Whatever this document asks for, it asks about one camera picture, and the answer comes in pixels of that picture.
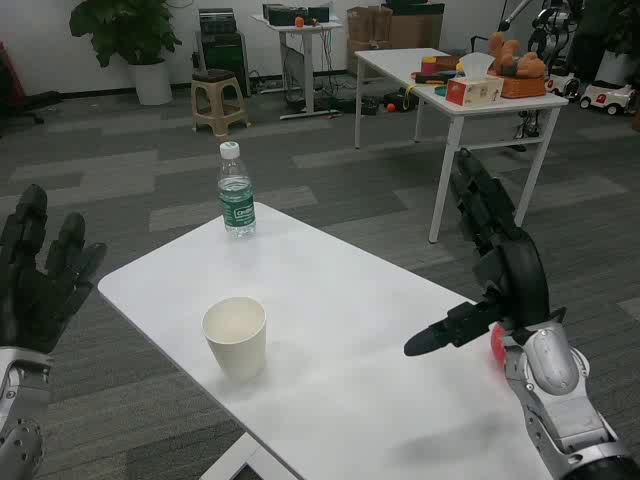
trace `metal leg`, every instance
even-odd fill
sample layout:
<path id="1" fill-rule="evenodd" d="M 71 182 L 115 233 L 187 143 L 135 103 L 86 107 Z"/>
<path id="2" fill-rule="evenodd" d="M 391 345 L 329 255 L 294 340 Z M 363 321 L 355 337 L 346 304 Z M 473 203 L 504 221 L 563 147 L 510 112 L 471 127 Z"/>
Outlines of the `metal leg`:
<path id="1" fill-rule="evenodd" d="M 413 135 L 413 141 L 418 143 L 420 141 L 420 130 L 422 126 L 422 107 L 424 106 L 424 100 L 420 98 L 418 102 L 418 118 L 416 118 L 416 132 Z"/>
<path id="2" fill-rule="evenodd" d="M 525 184 L 524 190 L 522 191 L 520 204 L 518 205 L 518 210 L 516 211 L 515 222 L 518 226 L 522 225 L 524 215 L 525 213 L 527 213 L 527 208 L 529 207 L 529 202 L 531 201 L 531 197 L 533 195 L 533 189 L 535 188 L 536 182 L 538 181 L 538 174 L 540 173 L 540 169 L 542 168 L 544 157 L 547 154 L 547 148 L 549 147 L 549 142 L 551 141 L 551 137 L 553 135 L 553 130 L 556 126 L 556 121 L 558 120 L 559 113 L 560 107 L 557 107 L 551 109 L 548 114 L 546 125 L 544 127 L 543 139 L 536 151 L 536 156 L 533 159 L 533 165 L 531 165 L 531 171 L 529 172 L 529 177 L 527 178 L 527 183 Z"/>
<path id="3" fill-rule="evenodd" d="M 262 447 L 251 456 L 248 465 L 262 480 L 296 480 L 284 465 Z"/>
<path id="4" fill-rule="evenodd" d="M 200 480 L 231 480 L 249 463 L 260 445 L 246 433 L 227 450 Z"/>
<path id="5" fill-rule="evenodd" d="M 447 198 L 447 189 L 449 188 L 449 177 L 451 177 L 451 166 L 453 165 L 453 156 L 460 148 L 460 137 L 462 136 L 462 127 L 464 125 L 464 117 L 453 117 L 449 123 L 449 136 L 447 137 L 447 148 L 444 152 L 444 160 L 442 161 L 442 171 L 440 172 L 440 185 L 438 186 L 438 195 L 436 197 L 436 206 L 433 210 L 433 219 L 431 220 L 431 231 L 429 232 L 429 241 L 436 243 L 438 241 L 438 232 L 440 231 L 440 222 L 442 221 L 442 212 L 444 211 L 444 202 Z"/>
<path id="6" fill-rule="evenodd" d="M 280 32 L 280 63 L 282 64 L 282 88 L 269 88 L 262 90 L 260 95 L 265 93 L 281 93 L 288 90 L 287 85 L 287 72 L 285 68 L 285 59 L 287 58 L 287 34 Z"/>
<path id="7" fill-rule="evenodd" d="M 355 147 L 360 148 L 360 122 L 362 120 L 362 77 L 364 76 L 364 62 L 358 57 L 358 72 L 356 74 L 356 139 Z"/>
<path id="8" fill-rule="evenodd" d="M 284 465 L 245 433 L 200 477 L 200 480 L 232 480 L 246 466 L 263 480 L 296 479 Z"/>
<path id="9" fill-rule="evenodd" d="M 307 113 L 314 112 L 313 105 L 313 34 L 305 32 L 302 34 L 302 44 L 304 47 L 304 96 L 307 104 Z"/>

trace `white bottle cap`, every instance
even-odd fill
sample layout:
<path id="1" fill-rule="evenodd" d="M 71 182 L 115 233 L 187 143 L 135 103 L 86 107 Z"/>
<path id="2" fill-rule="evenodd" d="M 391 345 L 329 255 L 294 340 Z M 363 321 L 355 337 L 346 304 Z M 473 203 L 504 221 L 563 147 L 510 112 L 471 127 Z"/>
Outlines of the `white bottle cap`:
<path id="1" fill-rule="evenodd" d="M 240 145 L 236 142 L 224 142 L 220 145 L 220 155 L 225 160 L 234 160 L 240 156 Z"/>

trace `green bottle label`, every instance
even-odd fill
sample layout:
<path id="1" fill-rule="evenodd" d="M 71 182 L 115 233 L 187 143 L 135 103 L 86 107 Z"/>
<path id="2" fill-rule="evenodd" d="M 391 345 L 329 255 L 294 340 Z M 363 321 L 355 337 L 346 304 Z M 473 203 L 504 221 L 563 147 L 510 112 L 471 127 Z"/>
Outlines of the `green bottle label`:
<path id="1" fill-rule="evenodd" d="M 256 213 L 253 209 L 253 195 L 239 202 L 222 199 L 222 207 L 224 208 L 224 223 L 229 227 L 246 227 L 256 219 Z"/>

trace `cardboard box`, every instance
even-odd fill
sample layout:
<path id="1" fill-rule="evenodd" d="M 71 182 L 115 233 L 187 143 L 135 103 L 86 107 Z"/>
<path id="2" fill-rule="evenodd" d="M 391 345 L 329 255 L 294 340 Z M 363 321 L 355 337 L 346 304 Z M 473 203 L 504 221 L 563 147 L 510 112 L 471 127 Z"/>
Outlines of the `cardboard box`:
<path id="1" fill-rule="evenodd" d="M 387 50 L 389 48 L 391 48 L 391 42 L 359 42 L 357 40 L 347 40 L 347 71 L 353 76 L 358 75 L 358 57 L 356 57 L 355 52 L 362 50 Z M 376 70 L 365 66 L 364 78 L 375 78 L 379 76 L 380 74 Z"/>
<path id="2" fill-rule="evenodd" d="M 443 15 L 394 15 L 391 19 L 393 48 L 438 48 Z"/>
<path id="3" fill-rule="evenodd" d="M 447 83 L 447 100 L 461 107 L 478 107 L 500 98 L 504 80 L 487 76 L 482 80 L 453 78 Z"/>
<path id="4" fill-rule="evenodd" d="M 349 40 L 368 42 L 373 31 L 373 11 L 366 7 L 354 7 L 347 10 Z"/>
<path id="5" fill-rule="evenodd" d="M 388 42 L 391 38 L 393 10 L 386 7 L 368 7 L 371 11 L 370 40 Z"/>

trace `red object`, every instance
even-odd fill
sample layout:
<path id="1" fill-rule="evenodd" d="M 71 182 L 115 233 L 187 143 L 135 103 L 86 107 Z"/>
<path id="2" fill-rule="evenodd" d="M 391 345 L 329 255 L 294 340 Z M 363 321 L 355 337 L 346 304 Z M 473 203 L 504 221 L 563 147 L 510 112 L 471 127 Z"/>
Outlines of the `red object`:
<path id="1" fill-rule="evenodd" d="M 9 72 L 11 73 L 11 77 L 13 78 L 13 91 L 9 96 L 9 105 L 16 106 L 20 105 L 24 101 L 24 97 L 26 96 L 24 93 L 24 89 L 20 84 L 20 80 L 18 79 L 18 74 L 16 73 L 13 65 L 11 64 L 11 59 L 9 58 L 9 54 L 7 50 L 4 48 L 2 42 L 0 42 L 0 57 L 2 57 L 2 62 L 5 63 L 9 67 Z"/>
<path id="2" fill-rule="evenodd" d="M 503 336 L 504 328 L 496 323 L 493 327 L 493 331 L 491 332 L 491 350 L 493 351 L 493 356 L 495 357 L 496 362 L 501 368 L 504 368 L 504 364 L 507 360 L 507 352 L 505 351 L 504 344 L 502 343 Z"/>
<path id="3" fill-rule="evenodd" d="M 466 85 L 455 82 L 454 80 L 449 80 L 447 84 L 447 100 L 458 105 L 464 105 L 464 94 L 466 90 Z"/>

